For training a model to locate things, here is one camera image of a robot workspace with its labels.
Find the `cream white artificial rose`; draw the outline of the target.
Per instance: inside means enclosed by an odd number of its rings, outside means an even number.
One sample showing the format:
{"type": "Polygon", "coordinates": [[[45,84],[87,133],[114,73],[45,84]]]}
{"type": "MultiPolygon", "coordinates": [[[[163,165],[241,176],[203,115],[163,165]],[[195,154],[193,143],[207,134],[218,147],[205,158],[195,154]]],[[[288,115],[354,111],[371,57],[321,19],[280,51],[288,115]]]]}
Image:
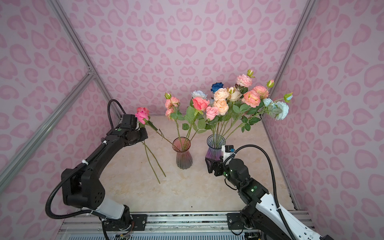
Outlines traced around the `cream white artificial rose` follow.
{"type": "Polygon", "coordinates": [[[161,184],[161,179],[159,177],[159,174],[158,174],[158,170],[160,170],[161,172],[161,175],[166,178],[167,175],[164,171],[164,169],[162,168],[157,156],[154,154],[154,152],[149,148],[149,146],[147,145],[147,143],[144,141],[143,142],[143,146],[145,148],[145,155],[147,157],[147,160],[148,160],[148,163],[149,163],[149,166],[156,178],[156,181],[157,183],[160,185],[161,184]]]}

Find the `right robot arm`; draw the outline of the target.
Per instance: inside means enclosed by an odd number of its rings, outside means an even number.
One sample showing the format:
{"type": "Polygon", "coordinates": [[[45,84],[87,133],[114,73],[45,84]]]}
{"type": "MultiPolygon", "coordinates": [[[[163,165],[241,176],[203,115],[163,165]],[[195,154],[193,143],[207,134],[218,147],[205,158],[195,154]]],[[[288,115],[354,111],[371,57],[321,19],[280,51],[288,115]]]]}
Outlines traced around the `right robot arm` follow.
{"type": "Polygon", "coordinates": [[[209,173],[224,176],[236,187],[246,206],[240,211],[245,228],[258,229],[274,240],[331,240],[329,235],[321,236],[304,225],[281,205],[274,196],[249,174],[248,167],[240,159],[228,163],[205,159],[209,173]]]}

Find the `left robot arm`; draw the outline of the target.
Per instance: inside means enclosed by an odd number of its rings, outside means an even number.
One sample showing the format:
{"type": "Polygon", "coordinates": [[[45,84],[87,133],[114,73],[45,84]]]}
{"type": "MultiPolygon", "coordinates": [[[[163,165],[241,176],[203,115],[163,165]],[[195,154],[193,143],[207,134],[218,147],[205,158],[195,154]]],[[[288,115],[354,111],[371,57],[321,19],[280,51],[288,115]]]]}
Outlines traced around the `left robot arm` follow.
{"type": "Polygon", "coordinates": [[[132,225],[129,207],[107,198],[100,176],[122,148],[143,142],[147,138],[147,131],[138,127],[137,118],[125,114],[122,122],[111,128],[87,159],[73,169],[66,169],[62,173],[63,202],[79,211],[65,217],[92,214],[108,224],[114,224],[116,228],[128,229],[132,225]]]}

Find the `red pink rose stem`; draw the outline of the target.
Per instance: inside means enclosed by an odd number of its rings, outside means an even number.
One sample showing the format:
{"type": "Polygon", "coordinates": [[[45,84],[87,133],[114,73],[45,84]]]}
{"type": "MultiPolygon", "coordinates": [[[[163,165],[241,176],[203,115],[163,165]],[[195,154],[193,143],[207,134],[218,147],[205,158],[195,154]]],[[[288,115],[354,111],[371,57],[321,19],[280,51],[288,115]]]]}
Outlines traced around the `red pink rose stem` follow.
{"type": "Polygon", "coordinates": [[[190,141],[198,134],[206,130],[207,119],[204,117],[210,102],[202,97],[195,97],[190,101],[182,125],[183,130],[187,131],[186,138],[190,141]]]}
{"type": "MultiPolygon", "coordinates": [[[[161,137],[163,136],[161,134],[160,130],[157,127],[155,127],[154,123],[151,121],[150,111],[147,108],[142,108],[142,107],[137,108],[137,112],[136,112],[135,116],[136,116],[137,120],[139,121],[139,129],[140,130],[146,130],[146,126],[148,126],[148,127],[150,127],[150,129],[154,130],[157,134],[160,134],[161,137]]],[[[161,181],[160,181],[159,176],[158,176],[158,174],[157,174],[157,172],[156,172],[156,170],[155,170],[155,168],[151,162],[151,159],[155,160],[156,164],[158,165],[158,167],[161,170],[161,173],[163,174],[164,177],[166,177],[166,174],[165,174],[163,168],[161,167],[157,157],[155,156],[153,151],[147,145],[146,141],[143,141],[143,146],[145,149],[145,154],[146,154],[149,166],[150,166],[153,174],[155,175],[155,178],[156,178],[158,184],[160,184],[161,181]]]]}

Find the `light pink rose stem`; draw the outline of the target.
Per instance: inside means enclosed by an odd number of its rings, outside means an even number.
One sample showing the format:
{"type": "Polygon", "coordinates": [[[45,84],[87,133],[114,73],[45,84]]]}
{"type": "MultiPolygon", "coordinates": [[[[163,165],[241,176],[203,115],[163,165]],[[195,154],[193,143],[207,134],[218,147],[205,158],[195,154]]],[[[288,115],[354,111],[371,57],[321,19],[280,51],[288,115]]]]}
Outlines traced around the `light pink rose stem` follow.
{"type": "Polygon", "coordinates": [[[203,113],[197,111],[196,114],[196,131],[195,134],[202,134],[208,130],[212,131],[212,135],[218,133],[218,122],[219,122],[219,109],[217,107],[208,106],[203,113]]]}

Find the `peach rose stem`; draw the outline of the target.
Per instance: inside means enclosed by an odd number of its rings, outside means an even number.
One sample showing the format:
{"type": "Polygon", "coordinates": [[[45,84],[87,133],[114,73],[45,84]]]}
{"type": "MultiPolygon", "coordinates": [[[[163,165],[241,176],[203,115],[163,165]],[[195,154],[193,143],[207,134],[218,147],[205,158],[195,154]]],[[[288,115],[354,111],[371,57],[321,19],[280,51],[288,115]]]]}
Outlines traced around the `peach rose stem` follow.
{"type": "Polygon", "coordinates": [[[229,90],[227,88],[220,88],[214,93],[214,103],[213,106],[218,108],[219,110],[219,120],[217,126],[217,135],[221,135],[224,137],[226,130],[226,121],[224,120],[224,116],[227,114],[229,110],[229,105],[227,100],[230,96],[229,90]]]}

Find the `pink carnation double stem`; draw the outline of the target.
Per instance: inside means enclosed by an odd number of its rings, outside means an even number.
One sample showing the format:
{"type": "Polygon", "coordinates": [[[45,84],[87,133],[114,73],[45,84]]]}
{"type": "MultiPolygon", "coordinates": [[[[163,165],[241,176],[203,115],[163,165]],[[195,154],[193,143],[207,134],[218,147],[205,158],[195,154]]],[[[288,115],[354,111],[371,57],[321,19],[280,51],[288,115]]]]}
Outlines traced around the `pink carnation double stem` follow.
{"type": "Polygon", "coordinates": [[[249,88],[253,84],[254,71],[248,70],[246,74],[237,76],[236,85],[239,87],[249,88]]]}

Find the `pink green carnation stem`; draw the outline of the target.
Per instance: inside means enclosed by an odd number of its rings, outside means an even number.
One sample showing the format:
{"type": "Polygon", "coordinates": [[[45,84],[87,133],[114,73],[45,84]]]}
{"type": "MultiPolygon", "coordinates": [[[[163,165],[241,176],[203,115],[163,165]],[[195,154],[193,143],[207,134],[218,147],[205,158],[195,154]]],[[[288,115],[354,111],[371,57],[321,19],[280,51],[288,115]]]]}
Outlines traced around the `pink green carnation stem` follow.
{"type": "Polygon", "coordinates": [[[257,85],[252,89],[239,85],[229,88],[229,109],[221,118],[220,134],[228,139],[235,131],[250,131],[253,125],[260,122],[266,112],[264,100],[269,97],[274,85],[275,81],[269,80],[265,86],[257,85]]]}

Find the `purple blue glass vase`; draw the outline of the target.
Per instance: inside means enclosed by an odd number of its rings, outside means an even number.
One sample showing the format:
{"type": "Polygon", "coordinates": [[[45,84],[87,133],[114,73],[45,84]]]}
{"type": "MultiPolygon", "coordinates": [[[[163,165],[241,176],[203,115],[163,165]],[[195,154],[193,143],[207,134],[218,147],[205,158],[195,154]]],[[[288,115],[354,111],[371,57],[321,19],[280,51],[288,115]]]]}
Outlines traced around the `purple blue glass vase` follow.
{"type": "Polygon", "coordinates": [[[222,146],[226,145],[226,139],[221,135],[210,135],[207,138],[208,151],[206,153],[206,158],[219,161],[222,156],[222,146]]]}

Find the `red glass vase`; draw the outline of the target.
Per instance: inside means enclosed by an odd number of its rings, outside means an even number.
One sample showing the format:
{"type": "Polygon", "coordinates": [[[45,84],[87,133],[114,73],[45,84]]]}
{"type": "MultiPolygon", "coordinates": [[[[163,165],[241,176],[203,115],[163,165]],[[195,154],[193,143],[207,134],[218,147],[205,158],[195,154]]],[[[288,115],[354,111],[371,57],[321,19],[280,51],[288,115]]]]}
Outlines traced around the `red glass vase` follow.
{"type": "Polygon", "coordinates": [[[176,164],[182,169],[186,170],[193,164],[193,158],[189,152],[191,141],[188,138],[180,137],[173,141],[173,150],[176,152],[176,164]]]}

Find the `magenta pink rose stem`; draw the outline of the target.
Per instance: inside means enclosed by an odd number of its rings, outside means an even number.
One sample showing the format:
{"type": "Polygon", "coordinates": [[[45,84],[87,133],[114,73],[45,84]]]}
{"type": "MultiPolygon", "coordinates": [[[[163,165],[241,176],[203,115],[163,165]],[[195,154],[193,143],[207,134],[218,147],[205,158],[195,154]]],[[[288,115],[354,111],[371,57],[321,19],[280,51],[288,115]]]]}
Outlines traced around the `magenta pink rose stem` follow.
{"type": "Polygon", "coordinates": [[[151,128],[157,135],[159,135],[162,139],[164,139],[165,141],[167,141],[169,144],[171,144],[172,146],[174,145],[171,141],[169,141],[165,135],[163,134],[163,132],[158,129],[154,123],[151,121],[151,117],[150,117],[150,112],[147,108],[137,108],[137,112],[135,114],[135,117],[137,118],[138,122],[139,122],[139,128],[142,129],[142,128],[145,128],[145,127],[149,127],[151,128]]]}

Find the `dark blue artificial rose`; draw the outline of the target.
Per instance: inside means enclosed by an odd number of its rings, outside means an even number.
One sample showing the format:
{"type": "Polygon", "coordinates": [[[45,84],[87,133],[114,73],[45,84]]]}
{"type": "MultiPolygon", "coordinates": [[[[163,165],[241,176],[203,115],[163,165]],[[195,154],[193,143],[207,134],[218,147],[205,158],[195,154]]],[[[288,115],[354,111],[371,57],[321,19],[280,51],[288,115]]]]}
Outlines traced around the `dark blue artificial rose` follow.
{"type": "Polygon", "coordinates": [[[214,94],[215,92],[217,92],[219,89],[223,88],[224,84],[219,82],[219,83],[215,83],[215,84],[212,84],[211,86],[211,92],[214,94]]]}

